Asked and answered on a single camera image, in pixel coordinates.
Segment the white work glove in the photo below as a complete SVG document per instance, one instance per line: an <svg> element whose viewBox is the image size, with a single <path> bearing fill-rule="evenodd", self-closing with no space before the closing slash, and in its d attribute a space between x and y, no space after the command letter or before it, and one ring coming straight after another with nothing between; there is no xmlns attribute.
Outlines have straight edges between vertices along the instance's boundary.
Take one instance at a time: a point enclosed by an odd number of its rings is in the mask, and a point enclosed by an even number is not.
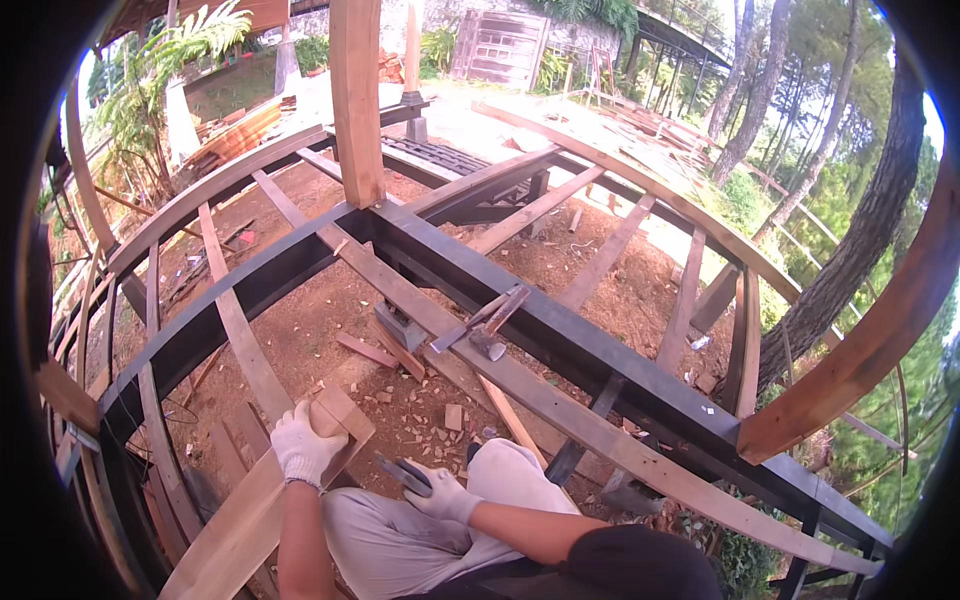
<svg viewBox="0 0 960 600"><path fill-rule="evenodd" d="M304 481L320 492L320 478L330 461L345 445L347 436L321 438L310 427L310 400L304 400L292 411L283 413L270 434L276 459L283 469L286 483Z"/></svg>
<svg viewBox="0 0 960 600"><path fill-rule="evenodd" d="M464 490L457 478L445 468L427 468L409 458L407 462L420 469L433 488L433 495L429 498L404 490L403 495L407 501L417 507L421 513L436 519L469 525L473 509L483 502L483 498Z"/></svg>

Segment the dirt ground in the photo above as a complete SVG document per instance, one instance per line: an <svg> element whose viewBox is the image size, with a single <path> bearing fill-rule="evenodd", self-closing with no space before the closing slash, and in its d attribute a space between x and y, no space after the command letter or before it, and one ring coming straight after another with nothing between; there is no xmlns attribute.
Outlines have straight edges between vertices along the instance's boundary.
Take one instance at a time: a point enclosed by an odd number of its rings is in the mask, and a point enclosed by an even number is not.
<svg viewBox="0 0 960 600"><path fill-rule="evenodd" d="M450 92L446 88L435 93L440 93L441 97L430 109L432 112L427 113L428 124L432 133L442 134L444 137L431 137L431 141L457 146L490 161L503 160L517 154L515 150L504 145L504 136L509 135L511 130L497 126L490 127L483 135L475 133L478 127L476 120L486 117L469 112L468 108L465 112L469 94ZM403 136L403 128L403 124L393 126L386 130L386 133ZM564 179L564 174L560 173L558 177L551 177L551 184L556 186ZM287 168L275 176L275 182L308 217L320 215L343 199L342 187L338 183L304 163ZM419 183L389 170L387 189L403 201L414 200L428 191ZM576 277L607 237L615 231L630 206L631 204L620 199L615 210L611 211L609 193L606 190L595 186L591 198L581 191L545 217L546 227L541 237L529 239L523 234L517 235L492 252L490 258L530 284L536 285L544 293L555 296ZM580 226L575 233L570 233L567 228L578 208L583 209ZM227 263L231 269L291 230L258 187L248 189L233 200L221 204L214 211L213 219L221 239L252 219L248 226L252 239L247 233L245 236L248 241L237 239L231 242L233 247L242 249L236 255L228 256ZM677 260L647 239L648 230L662 228L662 223L658 224L656 221L654 218L644 222L614 268L603 278L580 311L582 316L624 345L650 359L657 355L660 339L678 291L676 282L679 282L675 272L678 267ZM134 220L130 227L135 228L137 223ZM199 223L194 223L191 227L200 230ZM441 230L466 243L482 233L484 227L456 228L445 225ZM681 249L684 244L689 245L689 236L675 229L673 231L675 238L671 244ZM181 290L177 297L171 300L174 291L182 286L193 269L195 260L191 257L200 255L202 248L203 242L200 239L182 234L164 247L160 257L163 323L169 323L210 285L211 280L206 271L205 275L196 277L196 284L192 289ZM428 293L445 307L454 309L453 303L438 292ZM338 332L344 331L375 344L370 320L373 318L374 305L381 300L382 297L370 285L340 262L310 278L252 322L257 341L290 397L302 396L351 357L349 350L335 343ZM129 305L122 296L119 297L115 326L114 360L122 370L145 344L144 328L139 320L132 316ZM88 358L90 366L87 368L88 382L91 382L103 367L103 352L99 349L103 330L103 324L94 319ZM694 351L689 345L685 347L680 366L674 373L691 387L695 387L698 382L703 387L711 387L709 383L726 372L732 316L722 317L708 334L711 340L701 350ZM547 379L557 379L558 387L566 394L584 404L589 402L589 397L583 391L519 348L510 348L510 352L532 371ZM200 368L194 372L194 377L199 370ZM419 384L400 369L392 371L381 367L369 376L358 376L357 380L351 383L356 384L355 391L350 388L344 391L373 421L376 434L353 460L348 471L364 488L373 492L390 497L399 497L400 492L399 484L386 477L373 464L372 456L376 450L391 457L412 456L430 467L442 466L457 473L464 466L467 444L474 436L482 438L486 427L495 428L497 436L511 437L498 417L478 406L441 375L428 376L427 381ZM377 392L391 394L391 401L376 401L374 397ZM186 396L186 384L182 383L164 400L164 412L167 414L174 449L184 464L190 464L206 474L217 492L225 498L229 494L230 485L208 433L217 420L222 420L241 446L247 466L251 467L252 452L234 414L243 406L243 402L255 404L251 388L229 347L220 355L217 364L198 387L189 404L184 407L182 404ZM447 403L464 406L467 433L459 442L452 442L449 437L443 440L443 435L433 429L438 427L443 430L444 407ZM619 424L620 419L612 416L611 421ZM417 436L421 436L420 442L416 441ZM142 435L134 435L132 443L149 448L149 441ZM189 444L192 450L187 456L186 448ZM601 487L600 483L579 474L575 474L566 486L585 514L604 519L630 520L629 515L620 515L603 505L599 499ZM684 518L689 519L689 516L684 515L679 505L667 501L661 515L647 517L645 521L663 531L684 535Z"/></svg>

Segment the black metal frame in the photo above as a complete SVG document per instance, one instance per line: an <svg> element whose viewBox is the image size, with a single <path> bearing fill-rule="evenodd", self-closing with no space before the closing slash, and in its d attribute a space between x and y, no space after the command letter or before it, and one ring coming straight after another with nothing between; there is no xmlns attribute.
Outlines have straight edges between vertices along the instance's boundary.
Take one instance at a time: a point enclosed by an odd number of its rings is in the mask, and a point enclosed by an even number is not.
<svg viewBox="0 0 960 600"><path fill-rule="evenodd" d="M329 145L333 140L325 140ZM519 278L491 262L485 256L439 231L435 225L473 218L499 220L502 206L482 206L505 190L536 178L546 166L558 164L572 172L585 167L562 155L547 156L544 161L525 165L498 180L465 190L449 200L431 206L421 215L397 204L384 203L376 211L359 211L338 204L276 241L269 248L241 263L216 281L199 298L166 324L154 340L144 347L100 398L105 418L105 434L112 443L125 441L142 422L137 374L150 361L154 368L158 397L167 396L205 358L227 340L215 300L233 288L248 320L266 310L290 291L337 260L331 249L314 232L336 223L361 243L372 241L378 256L420 287L434 287L469 311L474 311ZM610 178L599 184L609 187L627 200L636 202L640 192ZM536 189L534 182L528 188ZM490 209L486 217L483 211ZM682 229L693 229L682 216L665 205L655 213L666 215ZM719 244L712 240L718 250ZM836 540L859 548L875 548L867 558L881 558L892 547L893 539L875 522L857 509L839 492L815 474L781 454L759 466L752 466L736 453L736 418L709 399L694 392L653 362L547 297L536 288L500 332L511 342L533 355L552 371L563 376L589 395L597 398L594 408L604 414L612 407L624 417L640 423L652 437L673 449L660 451L691 472L715 481L726 479L744 493L804 521L804 530L827 533ZM564 463L551 465L554 476L572 471L579 457L561 452ZM110 484L125 489L131 477L126 460L104 460L104 473ZM116 511L130 539L136 540L137 558L151 562L156 545L141 527L149 527L136 513L136 503L123 495L114 498ZM156 572L154 564L145 571ZM800 575L788 577L782 593L803 584Z"/></svg>

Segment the wood chip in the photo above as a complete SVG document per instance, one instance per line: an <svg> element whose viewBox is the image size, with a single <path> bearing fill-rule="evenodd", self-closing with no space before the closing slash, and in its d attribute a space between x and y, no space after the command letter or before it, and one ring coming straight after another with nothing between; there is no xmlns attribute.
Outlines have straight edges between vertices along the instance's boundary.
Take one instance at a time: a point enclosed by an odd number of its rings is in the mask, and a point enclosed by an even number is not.
<svg viewBox="0 0 960 600"><path fill-rule="evenodd" d="M444 427L452 431L464 429L464 407L460 404L447 404L444 414Z"/></svg>

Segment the gray pants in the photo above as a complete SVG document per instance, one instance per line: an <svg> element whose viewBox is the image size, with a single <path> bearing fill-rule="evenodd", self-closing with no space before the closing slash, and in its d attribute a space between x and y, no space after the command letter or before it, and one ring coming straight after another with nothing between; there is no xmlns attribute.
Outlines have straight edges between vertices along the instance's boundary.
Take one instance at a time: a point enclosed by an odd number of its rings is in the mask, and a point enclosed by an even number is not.
<svg viewBox="0 0 960 600"><path fill-rule="evenodd" d="M577 514L563 491L543 476L533 453L508 440L484 444L470 461L468 475L468 492L490 502ZM360 600L423 593L480 567L523 556L475 529L357 488L328 493L323 507L326 544Z"/></svg>

